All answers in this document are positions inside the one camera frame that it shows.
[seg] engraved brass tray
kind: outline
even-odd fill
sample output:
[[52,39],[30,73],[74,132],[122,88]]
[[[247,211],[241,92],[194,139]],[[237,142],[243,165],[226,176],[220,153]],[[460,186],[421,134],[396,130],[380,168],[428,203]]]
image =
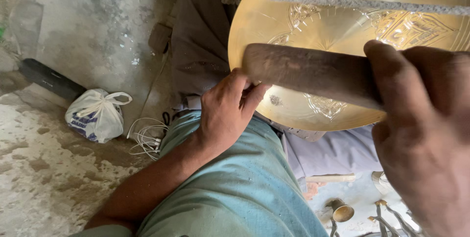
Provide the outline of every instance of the engraved brass tray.
[[[468,0],[385,0],[463,5]],[[452,51],[469,47],[470,18],[419,12],[319,7],[266,0],[242,0],[230,30],[230,67],[241,66],[249,43],[272,43],[364,56],[378,39],[397,49],[431,46]],[[273,86],[257,111],[285,126],[336,131],[377,122],[385,113]]]

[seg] black case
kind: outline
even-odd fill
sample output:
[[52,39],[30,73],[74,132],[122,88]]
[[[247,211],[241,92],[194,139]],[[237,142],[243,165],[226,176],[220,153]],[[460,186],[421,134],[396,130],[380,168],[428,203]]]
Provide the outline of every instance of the black case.
[[29,81],[70,101],[77,99],[86,91],[83,86],[34,59],[24,59],[20,65],[20,72]]

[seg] hand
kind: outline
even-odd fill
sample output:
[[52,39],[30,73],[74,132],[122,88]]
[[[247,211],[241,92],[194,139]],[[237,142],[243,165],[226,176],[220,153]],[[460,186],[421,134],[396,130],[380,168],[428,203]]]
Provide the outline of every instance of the hand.
[[387,119],[372,136],[391,185],[433,237],[470,233],[470,55],[364,46]]
[[242,98],[242,92],[249,86],[248,77],[234,69],[201,98],[201,125],[196,136],[205,148],[214,153],[214,157],[227,150],[242,135],[266,90],[271,87],[259,84],[246,98]]

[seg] white plastic bag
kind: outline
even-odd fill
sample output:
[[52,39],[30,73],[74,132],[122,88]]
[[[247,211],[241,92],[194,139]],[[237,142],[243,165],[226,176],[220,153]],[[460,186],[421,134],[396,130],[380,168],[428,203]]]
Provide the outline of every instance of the white plastic bag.
[[[116,96],[126,96],[119,102]],[[90,141],[105,143],[123,132],[124,120],[119,105],[132,97],[124,92],[109,94],[102,89],[88,90],[77,98],[65,113],[67,124]]]

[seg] man's left hand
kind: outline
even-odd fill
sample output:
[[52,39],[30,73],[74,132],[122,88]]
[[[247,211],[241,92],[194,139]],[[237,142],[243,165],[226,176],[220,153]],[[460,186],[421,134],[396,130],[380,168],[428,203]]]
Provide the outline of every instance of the man's left hand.
[[263,100],[270,84],[259,84],[245,98],[242,92],[251,82],[239,69],[207,91],[201,98],[201,125],[196,137],[214,157],[232,146],[242,135]]

